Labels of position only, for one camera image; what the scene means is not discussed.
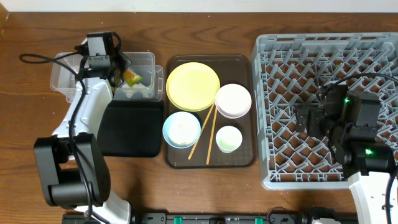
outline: brown tray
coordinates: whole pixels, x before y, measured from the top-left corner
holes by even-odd
[[[200,62],[211,67],[218,75],[221,86],[235,83],[244,86],[248,89],[252,96],[252,106],[250,111],[241,118],[228,119],[220,113],[217,114],[215,133],[213,137],[213,144],[211,147],[210,163],[206,165],[208,146],[210,142],[211,126],[213,124],[214,110],[209,117],[207,125],[203,130],[197,148],[193,156],[188,160],[189,153],[192,147],[186,149],[176,149],[164,142],[164,160],[166,164],[175,169],[192,169],[192,168],[233,168],[233,167],[249,167],[254,164],[257,158],[257,141],[256,141],[256,114],[255,101],[252,95],[252,80],[249,60],[243,55],[183,55],[174,56],[166,66],[165,79],[170,73],[187,62]],[[199,112],[193,112],[201,125],[208,114],[210,107]],[[174,106],[166,97],[165,100],[165,115],[166,118],[181,111]],[[215,135],[217,131],[223,126],[234,126],[238,128],[243,135],[242,145],[229,154],[223,153],[217,146]]]

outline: white wall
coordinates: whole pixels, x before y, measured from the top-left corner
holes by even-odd
[[[0,0],[10,12],[398,12],[398,0]]]

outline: blue bowl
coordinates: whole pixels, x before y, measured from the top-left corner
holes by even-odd
[[[171,125],[171,124],[173,123],[173,121],[176,120],[176,119],[189,119],[190,121],[192,121],[192,125],[195,125],[195,126],[197,127],[197,129],[198,129],[197,138],[196,138],[196,140],[194,140],[191,144],[186,145],[186,146],[178,146],[178,145],[175,145],[175,144],[173,144],[173,143],[171,142],[171,140],[170,140],[170,138],[169,138],[170,125]],[[164,122],[164,124],[163,124],[163,130],[162,130],[162,132],[163,132],[163,138],[166,140],[167,144],[169,144],[170,146],[172,146],[172,147],[174,147],[174,148],[177,148],[177,149],[185,149],[185,148],[188,148],[188,147],[193,146],[193,145],[199,140],[200,131],[201,131],[201,126],[200,126],[200,123],[199,123],[198,118],[196,118],[194,115],[192,115],[192,114],[190,114],[190,113],[188,113],[188,112],[184,112],[184,111],[171,114],[171,115],[166,119],[166,121]]]

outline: pink bowl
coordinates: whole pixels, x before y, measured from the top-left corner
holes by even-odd
[[[215,105],[221,115],[229,119],[236,119],[249,112],[251,96],[245,87],[228,84],[218,90]]]

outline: white bowl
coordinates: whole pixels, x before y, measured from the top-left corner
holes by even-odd
[[[221,152],[231,153],[242,144],[242,133],[233,126],[224,126],[217,131],[216,142]]]
[[[249,112],[251,96],[245,87],[228,84],[218,90],[215,105],[221,115],[229,119],[236,119]]]

